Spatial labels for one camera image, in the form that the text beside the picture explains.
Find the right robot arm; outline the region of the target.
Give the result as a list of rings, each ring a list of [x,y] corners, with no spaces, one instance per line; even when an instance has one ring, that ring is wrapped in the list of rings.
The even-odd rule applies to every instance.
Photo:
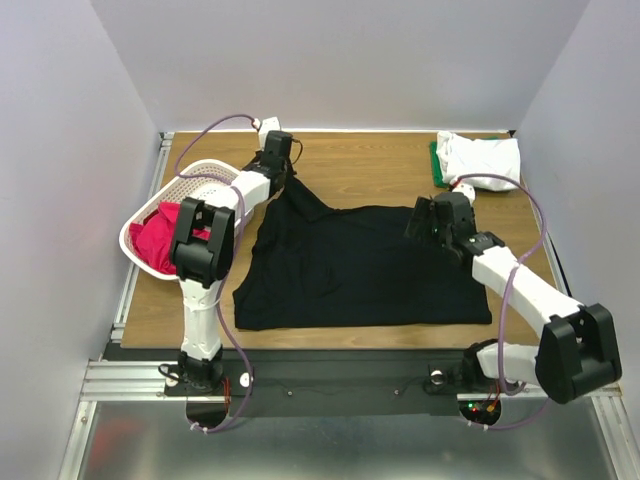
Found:
[[[482,390],[502,379],[539,386],[555,403],[566,404],[621,378],[610,311],[560,292],[520,263],[499,237],[478,231],[467,195],[451,191],[418,198],[405,234],[447,254],[500,295],[539,339],[535,346],[488,340],[467,348],[460,366],[466,387]]]

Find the black t shirt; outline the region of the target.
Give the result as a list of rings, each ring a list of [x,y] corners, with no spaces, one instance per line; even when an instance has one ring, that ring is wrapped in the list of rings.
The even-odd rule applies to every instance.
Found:
[[[288,178],[233,293],[236,327],[490,324],[485,288],[440,248],[405,237],[410,215],[408,207],[335,209]]]

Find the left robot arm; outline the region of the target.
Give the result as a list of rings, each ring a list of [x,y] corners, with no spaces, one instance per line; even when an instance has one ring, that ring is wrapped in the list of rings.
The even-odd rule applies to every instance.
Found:
[[[223,181],[206,198],[188,196],[180,202],[168,257],[183,295],[184,337],[175,371],[160,369],[166,378],[202,394],[221,386],[219,302],[236,238],[246,214],[284,187],[293,143],[291,134],[269,131],[262,149],[234,179]]]

